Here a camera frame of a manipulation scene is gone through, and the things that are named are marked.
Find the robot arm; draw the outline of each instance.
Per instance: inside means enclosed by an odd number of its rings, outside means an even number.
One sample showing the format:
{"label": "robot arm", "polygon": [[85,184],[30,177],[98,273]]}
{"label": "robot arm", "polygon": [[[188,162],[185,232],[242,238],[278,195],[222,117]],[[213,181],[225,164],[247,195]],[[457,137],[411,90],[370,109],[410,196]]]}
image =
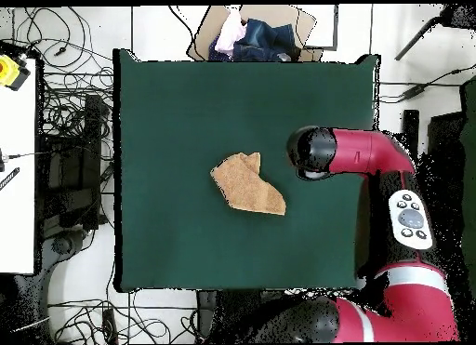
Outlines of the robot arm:
{"label": "robot arm", "polygon": [[377,288],[388,313],[347,299],[307,300],[263,325],[255,342],[457,340],[430,217],[405,150],[376,131],[307,126],[291,135],[287,152],[302,179],[368,177],[370,255],[358,276]]}

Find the green table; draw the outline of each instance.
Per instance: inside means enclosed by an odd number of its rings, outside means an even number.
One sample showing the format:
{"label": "green table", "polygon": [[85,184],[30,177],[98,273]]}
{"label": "green table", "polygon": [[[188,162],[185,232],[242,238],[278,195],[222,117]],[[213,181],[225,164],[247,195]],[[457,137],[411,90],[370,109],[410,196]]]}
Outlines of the green table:
{"label": "green table", "polygon": [[472,296],[476,298],[476,77],[461,87],[461,94],[463,113],[468,119],[460,137],[466,155],[461,247],[469,270]]}
{"label": "green table", "polygon": [[[362,180],[300,180],[285,144],[306,125],[372,128],[377,62],[139,62],[114,50],[118,289],[353,286]],[[239,152],[261,153],[284,217],[226,205],[209,172]]]}

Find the white fabric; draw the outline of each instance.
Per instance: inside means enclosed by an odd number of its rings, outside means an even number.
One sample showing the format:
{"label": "white fabric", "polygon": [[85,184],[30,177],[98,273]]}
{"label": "white fabric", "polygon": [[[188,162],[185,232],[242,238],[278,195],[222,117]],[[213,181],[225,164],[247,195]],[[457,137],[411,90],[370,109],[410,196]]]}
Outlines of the white fabric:
{"label": "white fabric", "polygon": [[444,281],[444,278],[436,271],[427,269],[421,266],[399,266],[388,269],[380,274],[376,275],[378,278],[383,273],[387,272],[389,277],[389,286],[405,285],[405,284],[418,284],[434,287],[440,289],[447,296],[450,296],[448,292],[448,286]]}
{"label": "white fabric", "polygon": [[233,56],[233,45],[236,41],[245,37],[246,25],[242,25],[242,17],[238,8],[230,8],[230,15],[221,27],[221,33],[215,45],[215,50]]}
{"label": "white fabric", "polygon": [[372,327],[372,322],[370,322],[368,316],[363,313],[363,311],[358,305],[352,303],[351,301],[348,301],[348,303],[352,305],[352,307],[355,309],[355,311],[357,311],[361,318],[362,329],[364,331],[363,342],[374,342],[374,328]]}

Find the yellow device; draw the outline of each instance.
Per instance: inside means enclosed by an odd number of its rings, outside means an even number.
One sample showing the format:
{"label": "yellow device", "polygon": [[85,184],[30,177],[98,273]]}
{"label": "yellow device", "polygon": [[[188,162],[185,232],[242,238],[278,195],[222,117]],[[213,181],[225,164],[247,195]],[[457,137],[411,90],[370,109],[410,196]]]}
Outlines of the yellow device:
{"label": "yellow device", "polygon": [[0,86],[18,90],[29,75],[30,71],[22,58],[13,60],[7,55],[0,55]]}

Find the folded towel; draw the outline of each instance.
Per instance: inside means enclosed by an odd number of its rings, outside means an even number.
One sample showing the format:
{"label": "folded towel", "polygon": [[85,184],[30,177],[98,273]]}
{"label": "folded towel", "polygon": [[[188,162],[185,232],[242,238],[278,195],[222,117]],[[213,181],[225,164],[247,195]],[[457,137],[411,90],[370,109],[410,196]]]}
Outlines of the folded towel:
{"label": "folded towel", "polygon": [[281,194],[259,177],[260,154],[237,153],[210,172],[232,208],[284,215],[286,203]]}

